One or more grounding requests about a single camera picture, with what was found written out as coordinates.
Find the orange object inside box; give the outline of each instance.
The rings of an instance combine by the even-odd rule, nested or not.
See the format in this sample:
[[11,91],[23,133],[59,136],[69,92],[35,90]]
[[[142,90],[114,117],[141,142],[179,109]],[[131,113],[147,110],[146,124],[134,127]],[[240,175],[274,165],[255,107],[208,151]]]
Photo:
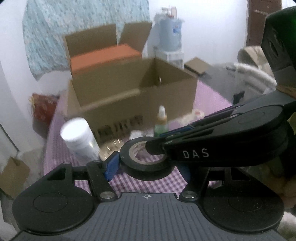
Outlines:
[[71,70],[72,73],[78,73],[93,66],[131,57],[141,57],[141,53],[127,44],[111,46],[72,57]]

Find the orange box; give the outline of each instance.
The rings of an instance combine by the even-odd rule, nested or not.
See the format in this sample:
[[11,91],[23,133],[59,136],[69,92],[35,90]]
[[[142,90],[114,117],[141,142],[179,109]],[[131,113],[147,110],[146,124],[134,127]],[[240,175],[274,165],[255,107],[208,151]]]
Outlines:
[[77,74],[104,63],[135,57],[141,58],[142,54],[128,44],[111,46],[74,56],[70,59],[71,70],[73,74]]
[[105,63],[140,58],[151,26],[151,22],[126,23],[118,44],[115,24],[64,36],[72,77],[86,74]]

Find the white bottle cap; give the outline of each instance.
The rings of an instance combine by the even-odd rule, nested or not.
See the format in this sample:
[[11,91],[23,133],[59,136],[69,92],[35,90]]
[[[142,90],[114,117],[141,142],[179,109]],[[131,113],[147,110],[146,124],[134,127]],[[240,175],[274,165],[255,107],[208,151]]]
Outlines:
[[158,108],[158,118],[166,119],[165,107],[163,105]]
[[67,147],[73,149],[87,143],[93,134],[85,119],[74,118],[62,126],[60,135]]

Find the dropper bottle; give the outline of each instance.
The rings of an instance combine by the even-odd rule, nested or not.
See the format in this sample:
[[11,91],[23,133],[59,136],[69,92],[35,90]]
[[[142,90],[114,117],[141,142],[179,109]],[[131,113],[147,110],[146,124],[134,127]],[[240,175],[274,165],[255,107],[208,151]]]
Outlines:
[[161,105],[158,109],[157,123],[154,126],[154,136],[158,137],[160,134],[168,131],[169,131],[168,118],[165,113],[164,106]]

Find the light blue curtain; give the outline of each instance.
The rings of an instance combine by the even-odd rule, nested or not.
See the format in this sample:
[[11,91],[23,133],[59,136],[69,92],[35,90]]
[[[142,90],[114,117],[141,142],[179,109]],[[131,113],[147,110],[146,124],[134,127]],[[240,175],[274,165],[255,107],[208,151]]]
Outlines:
[[23,18],[24,42],[33,76],[68,70],[62,36],[116,23],[117,38],[124,23],[149,21],[148,0],[28,0]]

